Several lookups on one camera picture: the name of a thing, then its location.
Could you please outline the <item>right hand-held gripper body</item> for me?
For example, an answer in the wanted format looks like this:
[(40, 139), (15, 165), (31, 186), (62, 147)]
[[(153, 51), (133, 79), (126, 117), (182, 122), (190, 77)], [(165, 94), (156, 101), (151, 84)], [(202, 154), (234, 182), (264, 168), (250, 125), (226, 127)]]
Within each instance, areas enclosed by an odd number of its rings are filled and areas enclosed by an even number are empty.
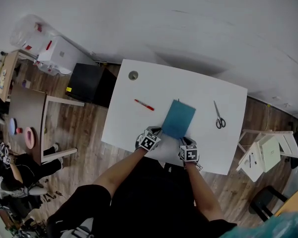
[(182, 137), (179, 139), (179, 154), (180, 160), (183, 163), (193, 163), (195, 166), (199, 165), (199, 151), (197, 148), (197, 143), (189, 137)]

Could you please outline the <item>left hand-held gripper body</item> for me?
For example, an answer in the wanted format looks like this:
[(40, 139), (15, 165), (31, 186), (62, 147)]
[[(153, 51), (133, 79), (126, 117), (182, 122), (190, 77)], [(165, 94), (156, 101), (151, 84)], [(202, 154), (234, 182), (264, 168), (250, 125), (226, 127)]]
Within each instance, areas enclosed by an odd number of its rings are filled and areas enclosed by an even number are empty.
[(154, 150), (161, 141), (162, 129), (158, 126), (147, 127), (142, 134), (140, 134), (135, 142), (135, 149), (143, 148), (146, 151)]

